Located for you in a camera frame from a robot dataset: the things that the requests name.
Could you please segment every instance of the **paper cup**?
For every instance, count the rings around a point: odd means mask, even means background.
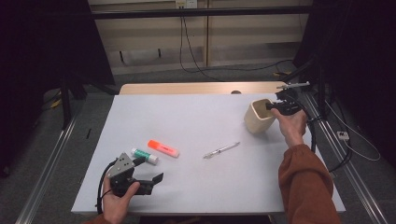
[[[245,114],[245,124],[250,133],[265,132],[274,123],[275,117],[265,104],[272,103],[269,99],[261,99],[250,103]]]

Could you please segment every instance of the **human hand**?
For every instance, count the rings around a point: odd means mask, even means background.
[[[304,143],[303,135],[306,127],[306,114],[303,110],[290,116],[283,116],[280,112],[273,108],[271,112],[279,120],[279,128],[288,147],[297,146]]]
[[[104,218],[111,224],[121,223],[128,212],[129,201],[140,187],[139,182],[134,182],[121,198],[114,195],[110,187],[110,179],[106,176],[103,182]]]

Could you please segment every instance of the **table surface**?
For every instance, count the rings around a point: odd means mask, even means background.
[[[160,158],[157,165],[136,167],[135,178],[151,179],[164,172],[163,182],[155,186],[152,195],[133,197],[133,214],[262,215],[284,211],[277,169],[287,146],[277,120],[260,134],[249,133],[243,121],[250,102],[276,100],[273,93],[257,91],[278,91],[276,87],[284,83],[191,84],[128,84],[122,88],[122,94],[114,99],[72,212],[95,213],[100,175],[121,152],[130,155],[132,147]],[[150,87],[156,94],[147,94]],[[229,94],[231,91],[244,94]],[[149,139],[177,148],[179,157],[148,148]],[[310,142],[309,130],[304,140]],[[241,145],[210,160],[203,159],[207,152],[233,142]],[[333,201],[338,212],[345,211],[337,190]]]

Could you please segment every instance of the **pen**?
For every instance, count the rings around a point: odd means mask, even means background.
[[[218,154],[220,154],[220,153],[223,152],[223,151],[226,151],[226,150],[228,150],[228,149],[230,149],[230,148],[239,146],[239,144],[240,144],[240,142],[236,142],[236,143],[234,143],[234,144],[232,144],[232,145],[229,145],[229,146],[227,146],[227,147],[221,147],[221,148],[219,148],[219,149],[217,149],[217,150],[214,150],[214,151],[212,151],[212,152],[209,152],[209,153],[207,153],[207,154],[204,155],[204,159],[210,159],[210,158],[212,158],[213,156],[218,155]]]

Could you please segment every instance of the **highlighter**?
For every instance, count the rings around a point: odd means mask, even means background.
[[[172,147],[166,146],[162,143],[159,143],[154,140],[149,140],[148,141],[148,146],[151,148],[154,148],[155,150],[161,151],[165,153],[166,155],[172,156],[177,158],[178,157],[178,151]]]

